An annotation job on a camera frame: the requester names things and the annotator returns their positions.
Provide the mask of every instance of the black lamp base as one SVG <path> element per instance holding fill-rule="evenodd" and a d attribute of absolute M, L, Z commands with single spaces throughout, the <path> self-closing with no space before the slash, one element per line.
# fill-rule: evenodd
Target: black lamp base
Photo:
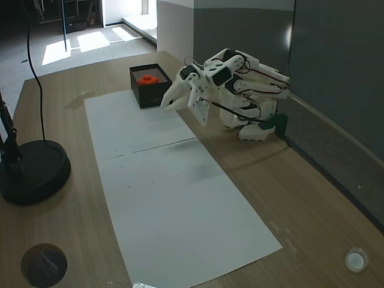
<path fill-rule="evenodd" d="M 30 205 L 58 192 L 68 180 L 71 164 L 64 148 L 53 141 L 33 141 L 20 146 L 20 177 L 0 163 L 0 193 L 10 203 Z"/>

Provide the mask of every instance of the wooden table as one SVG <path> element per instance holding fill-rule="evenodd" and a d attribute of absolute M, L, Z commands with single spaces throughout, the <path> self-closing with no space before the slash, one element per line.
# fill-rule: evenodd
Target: wooden table
<path fill-rule="evenodd" d="M 116 59 L 41 78 L 47 138 L 72 163 L 65 187 L 51 199 L 17 207 L 0 199 L 0 287 L 30 287 L 20 271 L 26 250 L 41 243 L 65 252 L 68 270 L 56 287 L 131 287 L 104 198 L 83 99 L 130 89 L 129 67 L 159 63 L 174 78 L 182 64 L 166 52 Z M 14 115 L 20 144 L 41 138 L 38 86 L 26 81 Z M 321 174 L 276 137 L 240 142 L 213 109 L 207 128 L 180 116 L 251 203 L 282 250 L 205 283 L 204 288 L 384 287 L 384 237 Z M 370 257 L 361 274 L 346 253 Z"/>

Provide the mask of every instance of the orange object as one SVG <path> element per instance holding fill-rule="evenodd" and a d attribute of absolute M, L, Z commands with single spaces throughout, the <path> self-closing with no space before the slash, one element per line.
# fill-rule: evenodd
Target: orange object
<path fill-rule="evenodd" d="M 156 84 L 159 82 L 160 82 L 160 79 L 158 77 L 154 77 L 152 75 L 144 75 L 142 78 L 139 79 L 139 81 L 137 81 L 139 86 Z"/>

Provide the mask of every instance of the green bracket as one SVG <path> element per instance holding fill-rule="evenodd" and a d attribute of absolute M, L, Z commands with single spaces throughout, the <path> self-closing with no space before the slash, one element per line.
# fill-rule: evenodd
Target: green bracket
<path fill-rule="evenodd" d="M 276 127 L 275 134 L 281 140 L 286 138 L 286 130 L 288 125 L 288 116 L 286 114 L 276 114 L 267 120 L 267 122 L 259 123 L 259 127 L 268 130 Z"/>

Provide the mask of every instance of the gray wall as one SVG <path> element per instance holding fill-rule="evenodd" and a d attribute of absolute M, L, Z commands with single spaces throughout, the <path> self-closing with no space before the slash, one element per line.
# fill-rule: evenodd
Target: gray wall
<path fill-rule="evenodd" d="M 291 90 L 384 160 L 384 2 L 297 0 Z"/>
<path fill-rule="evenodd" d="M 193 8 L 157 2 L 158 51 L 168 51 L 180 61 L 193 56 L 193 14 Z"/>
<path fill-rule="evenodd" d="M 204 62 L 224 48 L 231 48 L 286 73 L 292 22 L 292 11 L 195 8 L 194 58 Z"/>

